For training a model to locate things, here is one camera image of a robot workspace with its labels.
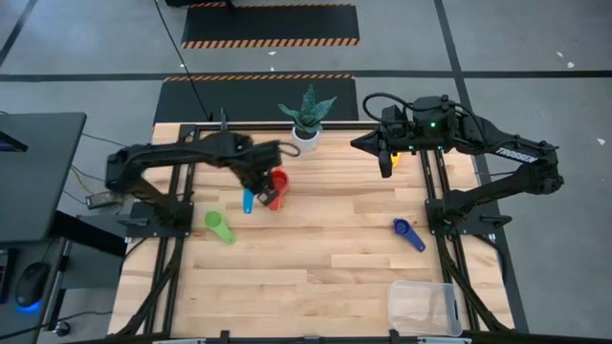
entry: black floor mat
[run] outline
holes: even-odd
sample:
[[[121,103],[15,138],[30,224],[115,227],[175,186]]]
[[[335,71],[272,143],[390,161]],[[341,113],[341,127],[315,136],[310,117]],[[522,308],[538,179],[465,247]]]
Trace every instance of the black floor mat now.
[[[193,5],[187,12],[185,49],[329,47],[359,43],[357,10],[349,4]]]
[[[299,110],[302,96],[313,84],[317,102],[338,97],[325,120],[359,120],[355,79],[348,74],[259,74],[194,76],[193,82],[207,110],[220,120],[223,107],[229,121],[290,121],[278,108]],[[155,114],[156,123],[204,122],[187,76],[164,82]]]

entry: potted plant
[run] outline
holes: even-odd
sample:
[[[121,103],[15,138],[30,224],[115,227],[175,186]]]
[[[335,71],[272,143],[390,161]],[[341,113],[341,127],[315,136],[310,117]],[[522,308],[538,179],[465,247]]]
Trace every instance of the potted plant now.
[[[287,106],[278,104],[282,112],[294,119],[294,140],[302,152],[313,150],[317,147],[318,138],[321,130],[323,130],[321,121],[332,109],[336,98],[323,100],[317,104],[315,101],[315,88],[311,84],[306,94],[304,94],[300,111],[290,110]]]

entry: white flower pot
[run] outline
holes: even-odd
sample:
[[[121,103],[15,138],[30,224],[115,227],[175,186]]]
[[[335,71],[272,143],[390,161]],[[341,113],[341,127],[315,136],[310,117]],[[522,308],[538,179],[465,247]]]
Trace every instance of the white flower pot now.
[[[292,130],[292,134],[294,136],[295,145],[299,147],[302,153],[315,149],[318,145],[318,138],[321,136],[321,132],[317,131],[317,134],[309,140],[300,139],[295,133],[295,127]]]

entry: succulent plant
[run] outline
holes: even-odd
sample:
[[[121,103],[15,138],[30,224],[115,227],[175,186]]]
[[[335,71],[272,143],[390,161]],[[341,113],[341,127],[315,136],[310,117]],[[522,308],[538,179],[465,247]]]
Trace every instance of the succulent plant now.
[[[283,104],[278,104],[282,112],[294,119],[295,127],[309,134],[321,130],[321,120],[332,109],[337,97],[323,100],[319,104],[315,101],[315,87],[311,84],[308,91],[304,94],[302,108],[300,111],[290,110]]]

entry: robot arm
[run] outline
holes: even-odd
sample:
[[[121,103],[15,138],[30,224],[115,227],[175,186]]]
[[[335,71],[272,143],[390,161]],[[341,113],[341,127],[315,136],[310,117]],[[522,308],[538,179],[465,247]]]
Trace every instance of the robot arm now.
[[[175,210],[175,196],[162,194],[142,177],[142,172],[150,167],[204,162],[228,167],[242,186],[267,205],[278,196],[270,171],[282,163],[280,144],[279,140],[254,144],[251,137],[228,130],[192,142],[136,144],[108,157],[106,187],[153,205],[160,215],[171,215]]]
[[[382,118],[375,118],[366,107],[372,97],[391,97],[400,101],[404,109],[392,106],[382,111]],[[420,97],[414,103],[406,103],[391,95],[374,94],[366,97],[363,108],[381,124],[372,133],[352,140],[351,145],[378,156],[383,178],[391,176],[391,154],[396,152],[415,155],[420,150],[448,152],[455,148],[465,154],[492,153],[523,163],[509,177],[469,191],[451,190],[445,194],[439,214],[442,221],[456,223],[476,205],[520,192],[550,194],[563,185],[557,172],[558,147],[504,133],[448,96]],[[406,109],[412,110],[412,120],[407,118]]]

